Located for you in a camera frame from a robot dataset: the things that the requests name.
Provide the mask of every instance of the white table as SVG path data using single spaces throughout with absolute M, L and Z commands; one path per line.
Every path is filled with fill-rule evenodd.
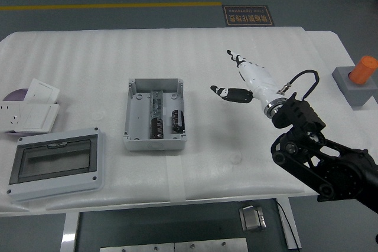
M 331 73 L 353 62 L 337 35 L 298 27 L 16 32 L 0 42 L 0 96 L 33 78 L 61 90 L 53 132 L 99 127 L 106 134 L 105 185 L 14 203 L 6 195 L 17 138 L 0 133 L 0 215 L 111 210 L 315 194 L 274 164 L 275 129 L 259 101 L 236 104 L 211 90 L 245 88 L 226 50 L 265 66 L 278 86 L 304 69 L 320 84 L 307 99 L 326 123 L 323 134 L 351 148 L 367 148 L 376 162 L 374 99 L 352 110 Z M 130 152 L 122 141 L 129 78 L 184 80 L 183 151 Z M 303 95 L 313 76 L 288 92 Z

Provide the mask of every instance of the purple disc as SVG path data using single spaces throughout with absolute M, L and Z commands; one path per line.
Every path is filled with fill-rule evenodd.
M 4 97 L 4 101 L 12 100 L 12 101 L 20 101 L 24 100 L 26 93 L 28 92 L 28 89 L 19 89 L 15 90 L 12 93 L 8 94 L 6 97 Z

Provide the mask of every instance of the electrical outlet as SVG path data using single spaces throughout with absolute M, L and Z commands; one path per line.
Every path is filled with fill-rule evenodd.
M 59 111 L 58 104 L 0 103 L 0 131 L 48 133 Z
M 0 131 L 15 130 L 21 117 L 23 102 L 0 103 Z

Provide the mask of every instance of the silver metal plate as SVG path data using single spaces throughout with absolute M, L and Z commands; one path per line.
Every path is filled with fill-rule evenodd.
M 245 238 L 101 248 L 100 252 L 248 252 Z
M 231 238 L 176 243 L 175 252 L 248 252 L 248 247 L 245 238 Z
M 173 243 L 101 248 L 100 252 L 174 252 Z

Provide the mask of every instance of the yellow floor line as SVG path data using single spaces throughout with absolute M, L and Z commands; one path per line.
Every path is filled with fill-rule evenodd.
M 89 9 L 89 8 L 150 8 L 150 7 L 183 7 L 183 6 L 221 6 L 221 5 L 222 5 L 221 2 L 24 5 L 24 6 L 0 6 L 0 11 L 47 10 L 47 9 Z

